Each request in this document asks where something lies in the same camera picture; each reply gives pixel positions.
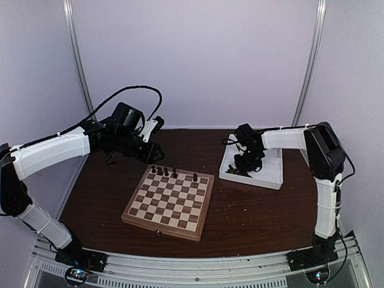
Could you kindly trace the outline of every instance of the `black chess piece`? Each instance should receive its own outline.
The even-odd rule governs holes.
[[[172,177],[176,179],[178,177],[178,174],[176,173],[176,168],[173,168],[172,172]]]

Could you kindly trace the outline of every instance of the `debris in tray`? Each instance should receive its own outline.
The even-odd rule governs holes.
[[[252,176],[250,176],[246,171],[233,168],[232,165],[228,165],[228,167],[229,169],[226,171],[226,173],[252,178]]]

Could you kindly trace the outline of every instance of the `white arm segment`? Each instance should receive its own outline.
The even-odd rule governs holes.
[[[307,150],[304,130],[306,128],[266,131],[262,134],[264,148]]]
[[[88,136],[83,132],[83,128],[77,127],[71,132],[12,153],[11,156],[16,158],[13,165],[19,179],[22,181],[46,167],[89,154]]]
[[[335,177],[334,182],[320,180],[314,177],[317,185],[317,222],[314,228],[316,235],[327,239],[336,232],[336,182],[342,179],[341,173]]]
[[[271,130],[262,134],[265,149],[300,149],[307,150],[304,131],[307,128]],[[317,185],[317,222],[315,234],[327,239],[336,232],[336,181],[341,181],[338,174],[333,182],[314,177]]]
[[[28,205],[25,211],[18,215],[18,219],[36,230],[50,240],[57,248],[64,248],[72,241],[72,236],[67,228],[57,220],[53,219],[48,212],[44,211],[32,198],[33,204]]]

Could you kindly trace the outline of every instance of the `white wall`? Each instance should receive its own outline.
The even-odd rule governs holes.
[[[168,128],[290,125],[313,34],[316,0],[73,2],[94,105],[128,85],[164,94]],[[125,92],[146,116],[153,92]]]
[[[62,1],[0,1],[0,143],[23,144],[86,115]],[[80,159],[27,179],[29,193],[56,216]],[[0,287],[19,288],[35,235],[0,217]]]
[[[341,219],[356,232],[374,287],[383,287],[384,2],[328,1],[326,13],[301,123],[329,121],[352,158]]]

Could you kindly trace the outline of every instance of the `white robotic arm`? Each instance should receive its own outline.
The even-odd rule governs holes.
[[[111,117],[101,122],[89,120],[81,126],[56,137],[30,145],[0,146],[0,213],[21,219],[38,234],[47,238],[59,253],[56,259],[80,265],[89,259],[94,271],[102,271],[100,257],[105,254],[86,254],[80,241],[70,229],[53,219],[36,201],[27,195],[22,182],[30,175],[74,157],[98,151],[111,155],[120,152],[144,163],[152,164],[164,158],[161,148],[150,141],[164,121],[157,117],[136,129],[142,113],[119,103]]]
[[[262,168],[263,151],[267,149],[300,149],[308,154],[308,162],[317,185],[317,223],[313,235],[313,249],[308,259],[290,258],[292,270],[302,269],[314,263],[337,259],[334,244],[338,238],[338,219],[341,207],[342,172],[345,151],[333,129],[327,122],[304,127],[267,128],[253,130],[248,124],[235,130],[238,141],[246,147],[235,155],[236,168],[258,171]]]

